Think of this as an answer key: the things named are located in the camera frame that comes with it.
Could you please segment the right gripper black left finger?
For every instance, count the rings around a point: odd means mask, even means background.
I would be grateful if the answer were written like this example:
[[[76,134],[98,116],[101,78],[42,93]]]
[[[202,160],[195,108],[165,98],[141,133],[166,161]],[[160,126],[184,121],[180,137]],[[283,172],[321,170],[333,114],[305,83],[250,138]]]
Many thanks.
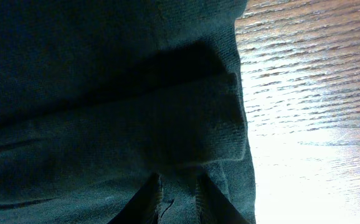
[[[108,224],[158,224],[162,197],[159,175],[152,174]]]

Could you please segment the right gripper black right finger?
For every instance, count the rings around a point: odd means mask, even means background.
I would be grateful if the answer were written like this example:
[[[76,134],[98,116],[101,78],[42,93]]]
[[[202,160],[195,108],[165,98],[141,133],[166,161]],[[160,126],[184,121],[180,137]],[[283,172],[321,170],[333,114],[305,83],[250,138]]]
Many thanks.
[[[207,174],[199,175],[196,181],[196,209],[200,224],[251,224]]]

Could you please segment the black Nike t-shirt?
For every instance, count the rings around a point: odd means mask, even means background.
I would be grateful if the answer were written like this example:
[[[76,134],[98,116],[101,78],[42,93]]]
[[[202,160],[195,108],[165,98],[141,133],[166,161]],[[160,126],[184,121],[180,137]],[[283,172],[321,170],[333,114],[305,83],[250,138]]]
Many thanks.
[[[236,0],[0,0],[0,223],[108,223],[152,174],[199,223],[207,174],[255,223]]]

